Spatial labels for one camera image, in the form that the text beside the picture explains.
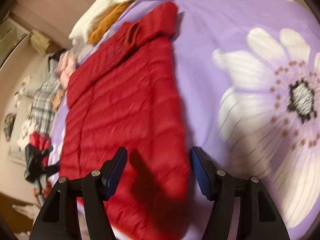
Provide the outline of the left hand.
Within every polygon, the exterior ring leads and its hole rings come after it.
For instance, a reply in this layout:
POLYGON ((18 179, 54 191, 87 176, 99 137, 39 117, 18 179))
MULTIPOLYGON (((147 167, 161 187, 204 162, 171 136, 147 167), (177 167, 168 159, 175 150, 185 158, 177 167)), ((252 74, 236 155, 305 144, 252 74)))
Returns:
POLYGON ((43 196, 44 199, 46 199, 50 194, 51 190, 52 190, 52 184, 50 181, 47 180, 45 181, 44 187, 36 186, 35 188, 33 188, 33 195, 36 199, 38 199, 39 196, 43 196))

